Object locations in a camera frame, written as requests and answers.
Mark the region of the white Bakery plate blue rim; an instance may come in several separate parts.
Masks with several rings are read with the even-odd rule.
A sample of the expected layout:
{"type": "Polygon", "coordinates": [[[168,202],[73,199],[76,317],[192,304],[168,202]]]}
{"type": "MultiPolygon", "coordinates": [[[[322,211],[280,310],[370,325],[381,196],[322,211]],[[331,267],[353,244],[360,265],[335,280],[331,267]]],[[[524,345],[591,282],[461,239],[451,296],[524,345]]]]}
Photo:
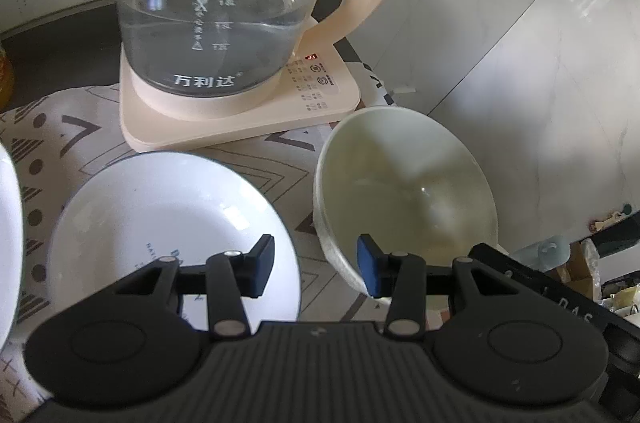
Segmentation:
{"type": "Polygon", "coordinates": [[[230,168],[193,154],[127,157],[91,177],[68,201],[49,244],[49,295],[62,311],[161,257],[202,265],[225,251],[274,239],[264,294],[244,303],[251,328],[294,321],[300,306],[296,252],[268,200],[230,168]]]}

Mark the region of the large cream white bowl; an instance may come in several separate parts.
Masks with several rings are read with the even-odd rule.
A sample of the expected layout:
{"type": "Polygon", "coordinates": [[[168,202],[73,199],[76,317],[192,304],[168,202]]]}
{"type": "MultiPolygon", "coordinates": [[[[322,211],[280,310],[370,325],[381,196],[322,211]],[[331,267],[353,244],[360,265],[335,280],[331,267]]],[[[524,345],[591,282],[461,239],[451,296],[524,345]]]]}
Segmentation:
{"type": "Polygon", "coordinates": [[[327,261],[356,292],[359,235],[386,253],[448,266],[477,243],[498,244],[498,214],[472,153],[447,128],[399,106],[341,120],[314,173],[314,227],[327,261]]]}

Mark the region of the cream kettle heating base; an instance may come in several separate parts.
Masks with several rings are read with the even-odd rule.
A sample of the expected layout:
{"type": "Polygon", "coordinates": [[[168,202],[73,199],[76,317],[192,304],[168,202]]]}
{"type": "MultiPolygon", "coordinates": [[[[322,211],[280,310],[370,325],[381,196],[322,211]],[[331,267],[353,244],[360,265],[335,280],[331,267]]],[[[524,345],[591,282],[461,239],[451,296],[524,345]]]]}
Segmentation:
{"type": "Polygon", "coordinates": [[[120,56],[122,135],[137,152],[192,150],[341,120],[360,90],[334,48],[359,23],[337,10],[308,22],[292,61],[266,83],[242,94],[200,99],[167,94],[142,82],[120,56]]]}

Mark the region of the white Sweet plate blue rim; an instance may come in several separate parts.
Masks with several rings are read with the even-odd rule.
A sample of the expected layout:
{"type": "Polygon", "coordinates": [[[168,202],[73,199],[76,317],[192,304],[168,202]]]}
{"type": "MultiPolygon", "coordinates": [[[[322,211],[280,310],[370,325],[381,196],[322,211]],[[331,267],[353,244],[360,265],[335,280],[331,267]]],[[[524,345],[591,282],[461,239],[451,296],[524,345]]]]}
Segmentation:
{"type": "Polygon", "coordinates": [[[24,223],[21,187],[8,151],[0,149],[0,346],[9,338],[21,296],[24,223]]]}

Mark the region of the patterned white table cloth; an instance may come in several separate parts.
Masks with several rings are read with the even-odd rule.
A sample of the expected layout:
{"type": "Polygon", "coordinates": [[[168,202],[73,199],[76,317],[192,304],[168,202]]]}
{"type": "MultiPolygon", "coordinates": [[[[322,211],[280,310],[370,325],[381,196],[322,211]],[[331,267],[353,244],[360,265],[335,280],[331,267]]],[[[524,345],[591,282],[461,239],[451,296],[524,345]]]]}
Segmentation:
{"type": "MultiPolygon", "coordinates": [[[[119,125],[119,87],[88,68],[77,84],[28,99],[1,115],[1,142],[15,163],[25,215],[24,273],[14,328],[1,353],[1,418],[19,422],[43,402],[26,372],[24,340],[54,309],[48,243],[65,203],[89,177],[131,155],[119,125]]],[[[307,320],[382,320],[387,308],[353,290],[326,262],[314,232],[311,188],[329,124],[286,130],[203,150],[250,180],[277,209],[295,245],[302,276],[299,311],[307,320]]]]}

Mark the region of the orange juice bottle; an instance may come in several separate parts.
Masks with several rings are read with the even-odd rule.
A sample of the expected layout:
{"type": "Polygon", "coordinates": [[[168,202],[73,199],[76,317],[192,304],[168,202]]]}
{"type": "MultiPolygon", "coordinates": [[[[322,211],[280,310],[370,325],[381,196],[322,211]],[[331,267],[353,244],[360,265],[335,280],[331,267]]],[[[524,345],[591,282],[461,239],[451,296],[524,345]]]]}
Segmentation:
{"type": "Polygon", "coordinates": [[[0,47],[0,110],[11,100],[14,88],[14,72],[6,50],[0,47]]]}

